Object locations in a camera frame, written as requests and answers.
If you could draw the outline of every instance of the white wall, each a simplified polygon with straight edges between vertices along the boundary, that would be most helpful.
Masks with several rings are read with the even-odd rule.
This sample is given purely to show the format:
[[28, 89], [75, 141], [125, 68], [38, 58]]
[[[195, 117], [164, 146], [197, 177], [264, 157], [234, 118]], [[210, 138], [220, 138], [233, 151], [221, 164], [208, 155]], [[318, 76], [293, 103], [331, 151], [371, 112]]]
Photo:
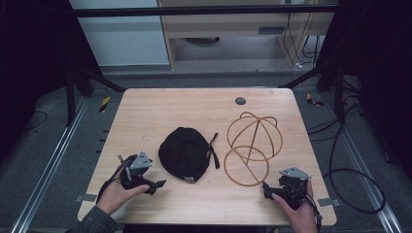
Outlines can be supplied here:
[[[157, 7], [156, 0], [70, 0], [73, 9]], [[168, 65], [160, 17], [84, 17], [100, 66]]]

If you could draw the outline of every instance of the gray floor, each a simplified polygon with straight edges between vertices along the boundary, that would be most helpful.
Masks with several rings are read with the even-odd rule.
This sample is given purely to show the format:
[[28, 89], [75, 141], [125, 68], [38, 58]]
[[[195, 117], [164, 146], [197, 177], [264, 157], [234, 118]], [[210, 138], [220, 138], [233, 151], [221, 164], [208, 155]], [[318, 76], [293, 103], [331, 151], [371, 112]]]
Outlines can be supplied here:
[[[274, 38], [221, 38], [215, 44], [194, 44], [182, 40], [177, 56], [176, 68], [169, 72], [145, 72], [140, 76], [108, 76], [124, 87], [217, 87], [217, 86], [278, 86], [298, 77], [311, 68], [288, 67], [280, 54]], [[301, 111], [308, 132], [321, 123], [334, 120], [334, 114], [327, 105], [332, 91], [319, 94], [313, 87], [312, 79], [294, 90], [296, 102]], [[91, 97], [77, 95], [77, 103], [85, 101], [86, 107], [70, 144], [64, 152], [36, 215], [31, 219], [30, 228], [69, 228], [77, 221], [80, 203], [75, 201], [78, 194], [84, 194], [99, 152], [104, 146], [107, 130], [110, 129], [121, 93], [92, 82], [95, 91]], [[312, 93], [315, 101], [323, 101], [326, 106], [309, 104], [307, 93]], [[105, 113], [99, 113], [105, 96], [111, 101]], [[347, 102], [347, 107], [357, 104], [356, 98]], [[28, 129], [11, 150], [11, 160], [1, 167], [0, 172], [0, 229], [8, 232], [22, 212], [30, 194], [41, 178], [43, 170], [58, 145], [65, 130], [66, 109], [65, 90], [59, 89], [42, 97], [37, 111], [28, 124]], [[353, 109], [348, 115], [345, 134], [339, 136], [333, 157], [333, 168], [358, 168], [353, 154], [360, 156], [367, 171], [384, 190], [392, 219], [397, 220], [401, 230], [386, 229], [382, 220], [384, 214], [366, 215], [351, 209], [348, 205], [335, 207], [337, 223], [324, 227], [323, 232], [412, 232], [410, 213], [412, 205], [412, 183], [396, 162], [387, 163], [383, 151], [370, 129], [367, 119], [361, 114], [362, 108]], [[312, 147], [321, 171], [328, 171], [328, 163], [337, 125], [317, 134], [311, 134]], [[358, 176], [339, 173], [333, 177], [338, 191], [353, 205], [372, 210], [368, 186]], [[329, 194], [337, 198], [328, 178]], [[280, 232], [291, 232], [287, 226]]]

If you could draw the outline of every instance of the wire ring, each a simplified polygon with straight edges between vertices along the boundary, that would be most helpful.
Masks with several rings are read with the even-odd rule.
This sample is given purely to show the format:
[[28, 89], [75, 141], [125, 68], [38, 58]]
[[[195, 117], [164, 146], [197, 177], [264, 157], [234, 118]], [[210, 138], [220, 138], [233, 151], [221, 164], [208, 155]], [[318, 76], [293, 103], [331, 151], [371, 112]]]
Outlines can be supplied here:
[[[230, 142], [229, 132], [230, 132], [231, 127], [232, 127], [236, 122], [238, 122], [239, 120], [245, 119], [245, 118], [254, 118], [255, 120], [253, 120], [252, 123], [249, 123], [248, 125], [246, 125], [246, 127], [244, 127], [244, 128], [236, 135], [236, 137], [233, 139], [233, 141]], [[275, 128], [276, 131], [277, 131], [278, 134], [279, 134], [279, 137], [280, 137], [280, 146], [279, 146], [279, 149], [278, 149], [277, 151], [275, 151], [275, 147], [274, 147], [274, 145], [273, 145], [272, 136], [270, 135], [269, 130], [268, 130], [268, 128], [266, 127], [266, 125], [264, 124], [264, 122], [267, 122], [267, 123], [271, 124], [271, 125], [273, 126], [273, 128]], [[251, 144], [250, 146], [241, 145], [241, 146], [235, 147], [234, 144], [236, 143], [237, 139], [238, 139], [248, 128], [250, 128], [250, 127], [251, 127], [252, 125], [254, 125], [254, 124], [256, 125], [256, 128], [255, 128], [254, 136], [253, 136], [253, 139], [252, 139], [252, 144]], [[264, 129], [264, 131], [265, 131], [265, 133], [266, 133], [266, 135], [267, 135], [267, 137], [268, 137], [268, 139], [269, 139], [270, 145], [271, 145], [271, 156], [270, 156], [270, 157], [266, 156], [266, 154], [264, 154], [263, 151], [257, 149], [257, 148], [254, 146], [255, 139], [256, 139], [256, 135], [257, 135], [257, 133], [258, 133], [258, 127], [259, 127], [260, 125], [263, 127], [263, 129]], [[270, 158], [273, 158], [273, 157], [275, 157], [277, 154], [279, 154], [279, 152], [281, 151], [282, 146], [283, 146], [282, 133], [281, 133], [281, 131], [278, 129], [277, 125], [278, 125], [278, 120], [277, 120], [275, 117], [273, 117], [273, 116], [258, 117], [258, 116], [255, 116], [255, 115], [252, 114], [252, 113], [249, 113], [249, 112], [244, 112], [244, 113], [242, 113], [239, 118], [237, 118], [236, 120], [234, 120], [234, 121], [229, 125], [229, 127], [227, 128], [226, 138], [227, 138], [227, 142], [228, 142], [229, 146], [231, 147], [231, 150], [230, 150], [230, 151], [226, 154], [226, 156], [224, 157], [223, 167], [224, 167], [224, 171], [226, 172], [227, 176], [228, 176], [234, 183], [237, 183], [237, 184], [242, 185], [242, 186], [255, 186], [255, 185], [258, 185], [258, 184], [260, 184], [260, 183], [263, 183], [264, 180], [267, 178], [267, 176], [269, 175], [269, 159], [270, 159]], [[244, 154], [241, 154], [241, 153], [239, 152], [238, 149], [242, 149], [242, 148], [247, 148], [247, 149], [249, 149], [249, 154], [248, 154], [247, 156], [244, 155]], [[259, 159], [259, 158], [251, 158], [252, 150], [255, 150], [255, 151], [257, 151], [258, 153], [260, 153], [260, 155], [261, 155], [263, 158], [262, 158], [262, 159]], [[233, 151], [239, 156], [239, 158], [240, 158], [240, 159], [242, 160], [242, 162], [245, 164], [246, 168], [249, 170], [249, 172], [252, 174], [252, 176], [253, 176], [254, 179], [256, 180], [256, 183], [241, 183], [241, 182], [236, 181], [234, 178], [232, 178], [232, 177], [230, 176], [230, 174], [229, 174], [229, 172], [228, 172], [228, 169], [227, 169], [227, 166], [226, 166], [226, 161], [227, 161], [227, 158], [231, 155], [231, 153], [232, 153]], [[255, 173], [254, 173], [254, 172], [252, 171], [252, 169], [249, 167], [249, 165], [248, 165], [249, 161], [265, 162], [265, 163], [266, 163], [266, 174], [263, 176], [262, 179], [257, 178], [257, 176], [255, 175]]]

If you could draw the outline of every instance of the wooden table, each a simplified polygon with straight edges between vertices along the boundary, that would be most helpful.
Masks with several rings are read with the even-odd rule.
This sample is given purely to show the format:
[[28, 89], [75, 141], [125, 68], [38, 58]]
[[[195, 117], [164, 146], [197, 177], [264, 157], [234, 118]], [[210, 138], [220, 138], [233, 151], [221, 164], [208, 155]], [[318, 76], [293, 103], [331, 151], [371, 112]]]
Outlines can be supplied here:
[[[243, 97], [246, 104], [238, 105], [235, 99]], [[121, 223], [156, 224], [227, 224], [227, 225], [285, 225], [289, 224], [283, 212], [272, 200], [263, 197], [262, 186], [242, 186], [234, 183], [226, 174], [223, 162], [230, 152], [227, 128], [244, 112], [258, 117], [276, 117], [282, 133], [282, 149], [269, 160], [270, 170], [266, 182], [279, 186], [279, 171], [298, 167], [312, 176], [315, 200], [328, 198], [319, 165], [313, 153], [299, 109], [290, 89], [282, 88], [171, 88], [128, 89], [119, 106], [106, 144], [96, 165], [87, 189], [88, 194], [97, 194], [103, 184], [118, 167], [118, 155], [124, 158], [144, 150], [153, 160], [153, 166], [145, 173], [151, 181], [167, 180], [151, 196], [141, 194], [126, 203], [113, 218]], [[233, 124], [229, 138], [240, 130]], [[222, 167], [211, 164], [200, 180], [187, 183], [168, 174], [158, 159], [158, 148], [164, 139], [177, 127], [197, 129], [208, 141], [216, 132], [214, 142]], [[270, 147], [258, 131], [255, 146], [268, 151]], [[245, 134], [251, 139], [251, 132]], [[274, 133], [275, 148], [279, 135]], [[237, 155], [229, 155], [227, 169], [238, 181], [250, 183], [251, 175]], [[251, 167], [264, 174], [265, 163]], [[78, 218], [94, 206], [84, 201]], [[336, 222], [331, 206], [319, 207], [323, 225]]]

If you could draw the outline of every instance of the black strap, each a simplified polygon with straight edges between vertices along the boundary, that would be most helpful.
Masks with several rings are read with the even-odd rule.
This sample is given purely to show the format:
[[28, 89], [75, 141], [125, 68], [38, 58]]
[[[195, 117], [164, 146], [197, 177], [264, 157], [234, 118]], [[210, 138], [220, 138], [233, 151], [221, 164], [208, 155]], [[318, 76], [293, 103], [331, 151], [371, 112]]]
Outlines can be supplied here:
[[309, 204], [312, 207], [313, 213], [315, 215], [315, 219], [316, 219], [316, 228], [318, 229], [318, 233], [321, 232], [321, 228], [322, 228], [322, 216], [321, 213], [319, 213], [318, 208], [316, 207], [316, 204], [313, 202], [313, 198], [311, 197], [311, 200], [309, 200], [309, 198], [307, 198], [307, 196], [305, 196], [305, 199], [307, 201], [309, 201]]
[[109, 180], [105, 181], [103, 185], [100, 187], [99, 194], [97, 194], [96, 203], [99, 202], [100, 197], [102, 196], [104, 190], [106, 190], [106, 187], [109, 186], [109, 184], [115, 179], [115, 176], [120, 171], [120, 169], [123, 168], [127, 164], [127, 162], [130, 160], [130, 157], [132, 156], [129, 156], [125, 160], [123, 160], [121, 158], [121, 155], [118, 156], [118, 158], [120, 159], [120, 166], [116, 169], [112, 177]]
[[215, 136], [213, 136], [212, 141], [210, 141], [209, 143], [209, 151], [208, 151], [208, 157], [210, 157], [210, 154], [213, 154], [213, 158], [215, 159], [215, 167], [216, 169], [221, 167], [221, 163], [219, 162], [218, 156], [215, 153], [215, 150], [212, 147], [212, 143], [213, 141], [215, 141], [215, 139], [218, 137], [218, 133], [215, 134]]

